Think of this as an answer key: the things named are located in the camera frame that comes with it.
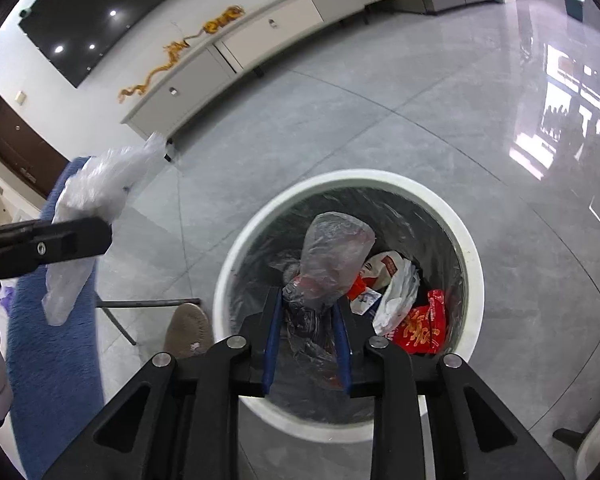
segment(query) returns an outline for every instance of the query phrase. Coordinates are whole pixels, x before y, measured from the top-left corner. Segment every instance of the orange dragon decoration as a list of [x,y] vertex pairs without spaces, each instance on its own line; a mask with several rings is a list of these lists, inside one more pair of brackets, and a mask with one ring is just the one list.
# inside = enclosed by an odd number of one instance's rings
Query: orange dragon decoration
[[207,34],[215,34],[218,30],[227,26],[229,23],[237,20],[243,15],[244,9],[242,7],[236,5],[227,7],[227,10],[225,10],[221,16],[206,22],[197,34],[186,36],[182,38],[182,41],[171,41],[170,44],[165,45],[164,51],[167,53],[167,56],[169,56],[169,62],[151,70],[151,72],[147,74],[143,84],[131,86],[129,88],[123,88],[118,94],[118,102],[122,103],[126,96],[131,96],[136,92],[138,92],[138,95],[146,94],[146,91],[149,89],[149,84],[151,83],[151,78],[158,72],[164,72],[170,69],[180,60],[180,53],[186,48],[190,47],[190,44],[187,43],[187,40],[199,38],[205,32]]

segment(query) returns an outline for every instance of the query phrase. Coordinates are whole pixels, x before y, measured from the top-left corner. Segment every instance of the blue gripper pad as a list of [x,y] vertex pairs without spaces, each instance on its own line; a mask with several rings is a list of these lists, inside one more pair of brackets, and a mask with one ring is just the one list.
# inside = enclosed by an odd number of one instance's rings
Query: blue gripper pad
[[347,394],[351,393],[351,346],[347,329],[342,319],[340,306],[336,303],[331,307],[331,325],[338,362],[338,376],[340,383]]
[[276,373],[276,360],[278,358],[278,349],[280,348],[280,328],[282,327],[282,290],[278,292],[276,306],[273,311],[271,325],[269,326],[269,336],[267,337],[267,346],[264,353],[264,370],[262,372],[262,389],[266,394],[269,393],[273,377]]

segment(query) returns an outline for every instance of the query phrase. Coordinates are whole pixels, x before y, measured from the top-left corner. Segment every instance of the brown door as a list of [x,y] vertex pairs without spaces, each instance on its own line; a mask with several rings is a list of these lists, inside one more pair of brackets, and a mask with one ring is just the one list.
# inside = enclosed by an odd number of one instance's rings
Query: brown door
[[68,164],[1,97],[0,160],[44,197]]

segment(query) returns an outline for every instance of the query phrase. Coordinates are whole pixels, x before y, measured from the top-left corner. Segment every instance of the brown shoe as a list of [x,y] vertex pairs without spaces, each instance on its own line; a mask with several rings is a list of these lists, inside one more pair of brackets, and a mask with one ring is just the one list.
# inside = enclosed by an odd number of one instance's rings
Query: brown shoe
[[173,313],[164,351],[177,359],[203,354],[213,345],[211,326],[202,309],[193,303],[183,303]]

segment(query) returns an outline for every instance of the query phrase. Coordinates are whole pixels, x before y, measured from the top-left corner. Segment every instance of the small bin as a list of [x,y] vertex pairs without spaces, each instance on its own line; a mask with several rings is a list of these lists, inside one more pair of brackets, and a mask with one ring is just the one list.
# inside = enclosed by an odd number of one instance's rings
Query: small bin
[[[271,285],[282,286],[270,263],[280,251],[299,252],[309,224],[327,211],[366,222],[376,234],[371,254],[396,250],[414,260],[431,288],[445,291],[444,352],[469,360],[484,309],[482,267],[461,219],[435,193],[406,177],[347,170],[311,178],[282,192],[242,230],[222,266],[213,307],[216,341],[238,332],[262,310]],[[266,399],[243,402],[268,424],[313,442],[346,443],[373,437],[373,400],[349,399],[299,367],[281,340],[276,375]],[[426,413],[424,399],[420,411]]]
[[584,19],[583,5],[584,0],[564,0],[564,8],[567,14],[579,22]]

